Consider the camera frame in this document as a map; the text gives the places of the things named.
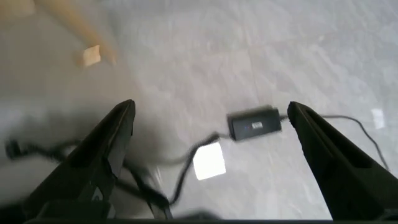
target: floor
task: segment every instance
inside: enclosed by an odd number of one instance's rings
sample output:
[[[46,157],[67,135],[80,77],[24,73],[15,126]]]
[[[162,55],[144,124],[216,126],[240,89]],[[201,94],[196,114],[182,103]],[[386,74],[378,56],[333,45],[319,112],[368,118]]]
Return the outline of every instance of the floor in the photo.
[[[226,114],[263,105],[286,113],[298,101],[361,120],[398,177],[398,1],[91,2],[96,7],[85,9],[92,23],[109,27],[104,33],[120,48],[117,68],[71,66],[65,52],[81,43],[42,14],[1,31],[0,68],[9,74],[0,78],[2,138],[53,144],[84,136],[112,105],[132,98],[137,115],[127,158],[149,167],[170,197],[181,168],[174,160],[213,131],[227,133]],[[56,38],[42,34],[49,27]],[[330,123],[380,161],[358,125]],[[176,216],[209,210],[232,219],[331,218],[289,122],[279,134],[220,143],[226,173],[197,180],[191,169]],[[30,166],[38,179],[54,167],[44,172],[38,164]],[[148,216],[130,196],[113,196],[119,217]]]
[[[171,196],[180,157],[226,114],[261,105],[286,113],[290,101],[360,119],[398,175],[398,1],[105,1],[132,75],[141,86],[131,158],[158,171]],[[373,109],[385,125],[375,126]],[[375,160],[349,121],[330,121]],[[191,170],[174,213],[223,218],[329,219],[286,122],[280,134],[221,141],[226,173],[197,180]]]

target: wooden stick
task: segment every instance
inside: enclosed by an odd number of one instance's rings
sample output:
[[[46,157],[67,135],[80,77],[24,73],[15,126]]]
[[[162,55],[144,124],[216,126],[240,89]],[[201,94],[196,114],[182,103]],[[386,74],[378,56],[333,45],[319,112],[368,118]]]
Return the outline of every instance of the wooden stick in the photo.
[[[113,65],[116,64],[114,50],[91,28],[69,0],[36,0],[36,2],[51,11],[76,35],[82,37],[89,47],[99,45],[100,54],[105,56]]]

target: black power brick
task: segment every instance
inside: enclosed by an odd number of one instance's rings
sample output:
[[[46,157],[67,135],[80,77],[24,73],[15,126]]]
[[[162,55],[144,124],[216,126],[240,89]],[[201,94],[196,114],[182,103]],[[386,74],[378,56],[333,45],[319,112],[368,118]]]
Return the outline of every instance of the black power brick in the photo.
[[[253,138],[282,130],[276,108],[262,107],[229,114],[229,134],[235,141]]]

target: white sticker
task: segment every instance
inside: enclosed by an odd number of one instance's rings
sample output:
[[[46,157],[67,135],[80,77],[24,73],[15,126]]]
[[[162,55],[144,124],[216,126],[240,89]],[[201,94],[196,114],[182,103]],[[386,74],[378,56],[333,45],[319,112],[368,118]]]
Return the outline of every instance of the white sticker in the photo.
[[[262,128],[262,123],[260,121],[259,122],[254,122],[254,123],[251,124],[251,126],[252,126],[253,129],[259,129],[259,128]]]
[[[383,110],[374,108],[374,109],[372,109],[372,114],[373,114],[374,127],[376,129],[384,128],[386,126],[386,124],[384,122]]]
[[[225,174],[225,162],[221,145],[216,142],[200,147],[193,158],[193,168],[198,180]]]

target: wooden block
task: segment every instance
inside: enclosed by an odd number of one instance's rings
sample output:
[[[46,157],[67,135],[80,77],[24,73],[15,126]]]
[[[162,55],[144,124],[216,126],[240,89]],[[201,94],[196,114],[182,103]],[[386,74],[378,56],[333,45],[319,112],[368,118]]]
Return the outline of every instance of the wooden block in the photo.
[[[77,36],[81,37],[89,46],[100,45],[101,55],[116,64],[116,53],[112,47],[101,38],[94,28],[83,18],[78,9],[69,0],[36,0],[47,10],[67,25]]]
[[[12,22],[35,13],[33,0],[0,0],[0,22]]]
[[[78,64],[82,67],[88,67],[100,61],[100,46],[96,45],[83,51],[83,53],[79,56]]]

